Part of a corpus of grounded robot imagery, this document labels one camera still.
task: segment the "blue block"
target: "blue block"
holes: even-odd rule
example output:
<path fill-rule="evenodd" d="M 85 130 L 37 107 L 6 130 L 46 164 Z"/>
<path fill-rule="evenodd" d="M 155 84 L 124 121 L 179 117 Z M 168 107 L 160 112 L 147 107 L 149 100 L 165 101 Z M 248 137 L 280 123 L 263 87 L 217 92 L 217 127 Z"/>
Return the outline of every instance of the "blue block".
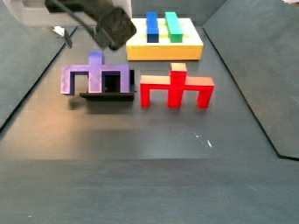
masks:
<path fill-rule="evenodd" d="M 147 33 L 147 43 L 159 43 L 159 34 Z"/>
<path fill-rule="evenodd" d="M 157 27 L 157 18 L 156 12 L 148 11 L 145 13 L 145 36 L 147 43 L 159 43 L 159 27 Z"/>
<path fill-rule="evenodd" d="M 145 13 L 145 20 L 156 20 L 157 19 L 157 15 L 156 15 L 156 12 L 155 11 L 148 11 Z"/>

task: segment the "green block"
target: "green block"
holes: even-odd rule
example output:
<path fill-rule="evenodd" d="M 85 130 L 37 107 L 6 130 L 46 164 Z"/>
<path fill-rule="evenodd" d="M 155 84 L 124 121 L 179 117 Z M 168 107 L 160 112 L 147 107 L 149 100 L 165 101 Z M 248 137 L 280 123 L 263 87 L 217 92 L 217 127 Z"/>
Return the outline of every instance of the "green block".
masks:
<path fill-rule="evenodd" d="M 176 13 L 172 11 L 167 11 L 164 13 L 164 20 L 168 30 L 168 38 L 171 43 L 181 43 L 183 42 L 183 29 L 180 26 L 179 18 Z"/>

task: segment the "red block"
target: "red block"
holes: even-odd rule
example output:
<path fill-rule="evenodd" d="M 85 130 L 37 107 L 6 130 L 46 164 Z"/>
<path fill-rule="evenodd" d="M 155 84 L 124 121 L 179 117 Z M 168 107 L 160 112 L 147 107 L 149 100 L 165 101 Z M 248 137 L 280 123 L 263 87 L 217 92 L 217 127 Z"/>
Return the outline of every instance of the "red block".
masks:
<path fill-rule="evenodd" d="M 141 107 L 151 106 L 151 89 L 168 90 L 168 107 L 179 108 L 183 104 L 183 91 L 199 91 L 197 106 L 205 109 L 209 106 L 213 91 L 211 77 L 187 77 L 187 67 L 183 63 L 171 64 L 169 76 L 141 75 L 140 100 Z"/>

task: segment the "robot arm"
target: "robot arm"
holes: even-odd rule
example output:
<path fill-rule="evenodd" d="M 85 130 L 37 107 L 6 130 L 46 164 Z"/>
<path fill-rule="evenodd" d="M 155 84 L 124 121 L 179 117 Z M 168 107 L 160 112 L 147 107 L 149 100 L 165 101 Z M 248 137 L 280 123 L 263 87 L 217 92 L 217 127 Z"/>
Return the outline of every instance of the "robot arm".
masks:
<path fill-rule="evenodd" d="M 299 6 L 299 0 L 283 0 L 287 4 L 292 4 L 293 6 Z"/>
<path fill-rule="evenodd" d="M 136 34 L 136 27 L 124 9 L 114 7 L 108 0 L 45 0 L 45 6 L 49 13 L 66 12 L 84 26 L 101 48 L 108 46 L 112 50 L 117 50 Z M 97 22 L 94 31 L 80 21 L 73 11 L 84 11 Z"/>
<path fill-rule="evenodd" d="M 131 0 L 60 0 L 58 3 L 69 9 L 77 21 L 54 1 L 32 2 L 38 1 L 41 2 L 34 7 L 33 4 L 28 4 L 29 0 L 4 0 L 8 10 L 24 25 L 68 26 L 78 25 L 78 21 L 81 25 L 94 25 L 96 30 L 88 28 L 88 33 L 101 48 L 108 46 L 112 50 L 116 50 L 136 33 L 129 19 Z"/>

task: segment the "toy block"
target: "toy block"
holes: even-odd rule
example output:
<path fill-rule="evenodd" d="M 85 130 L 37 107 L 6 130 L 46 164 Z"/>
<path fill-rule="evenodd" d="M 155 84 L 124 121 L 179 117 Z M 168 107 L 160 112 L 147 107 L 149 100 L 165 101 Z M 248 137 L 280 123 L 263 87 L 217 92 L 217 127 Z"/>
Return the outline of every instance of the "toy block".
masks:
<path fill-rule="evenodd" d="M 118 85 L 117 81 L 112 79 L 112 81 L 106 81 L 105 88 L 116 88 L 114 85 Z M 135 99 L 135 70 L 129 70 L 129 93 L 120 93 L 118 91 L 106 91 L 105 93 L 78 93 L 78 96 L 85 98 L 89 101 L 132 101 Z"/>
<path fill-rule="evenodd" d="M 184 63 L 172 63 L 171 64 L 171 83 L 172 85 L 184 85 L 187 75 L 187 67 Z"/>
<path fill-rule="evenodd" d="M 101 51 L 90 51 L 88 65 L 69 65 L 61 69 L 60 92 L 64 95 L 74 95 L 74 76 L 88 76 L 88 93 L 105 93 L 105 77 L 118 76 L 120 93 L 131 93 L 129 67 L 128 65 L 105 65 L 105 57 Z"/>
<path fill-rule="evenodd" d="M 211 77 L 188 77 L 184 63 L 171 64 L 168 76 L 141 75 L 140 79 L 140 104 L 141 107 L 151 106 L 151 89 L 168 90 L 167 105 L 179 108 L 183 103 L 183 91 L 197 91 L 197 107 L 205 109 L 209 106 L 213 91 Z"/>
<path fill-rule="evenodd" d="M 156 12 L 148 11 L 145 13 L 145 25 L 147 25 L 147 43 L 159 43 L 159 27 L 157 27 Z"/>
<path fill-rule="evenodd" d="M 183 42 L 183 29 L 180 26 L 180 22 L 173 11 L 168 11 L 164 13 L 165 25 L 168 30 L 168 37 L 172 43 Z"/>
<path fill-rule="evenodd" d="M 181 43 L 168 38 L 165 19 L 157 18 L 159 43 L 147 43 L 145 18 L 132 18 L 136 27 L 135 36 L 125 43 L 127 60 L 199 60 L 203 43 L 189 18 L 179 18 Z"/>

